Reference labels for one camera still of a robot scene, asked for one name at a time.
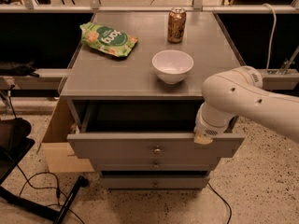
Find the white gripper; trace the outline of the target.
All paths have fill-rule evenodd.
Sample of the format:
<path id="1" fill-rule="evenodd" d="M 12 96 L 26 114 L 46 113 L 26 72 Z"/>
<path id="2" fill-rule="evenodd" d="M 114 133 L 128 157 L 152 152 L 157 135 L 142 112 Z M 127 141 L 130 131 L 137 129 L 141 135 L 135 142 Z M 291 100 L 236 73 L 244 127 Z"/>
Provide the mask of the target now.
<path id="1" fill-rule="evenodd" d="M 209 136 L 224 133 L 233 117 L 233 114 L 220 111 L 203 102 L 195 118 L 194 142 L 200 145 L 211 144 L 213 139 Z"/>

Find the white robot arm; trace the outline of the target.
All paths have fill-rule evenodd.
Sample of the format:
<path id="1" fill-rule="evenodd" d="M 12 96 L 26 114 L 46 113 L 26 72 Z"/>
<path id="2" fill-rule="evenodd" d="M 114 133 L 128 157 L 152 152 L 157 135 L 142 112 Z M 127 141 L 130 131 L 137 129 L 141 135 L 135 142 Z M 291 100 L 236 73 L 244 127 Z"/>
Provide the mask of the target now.
<path id="1" fill-rule="evenodd" d="M 236 116 L 299 142 L 299 98 L 265 91 L 262 75 L 251 66 L 208 77 L 202 84 L 202 95 L 204 102 L 194 127 L 198 144 L 212 143 Z"/>

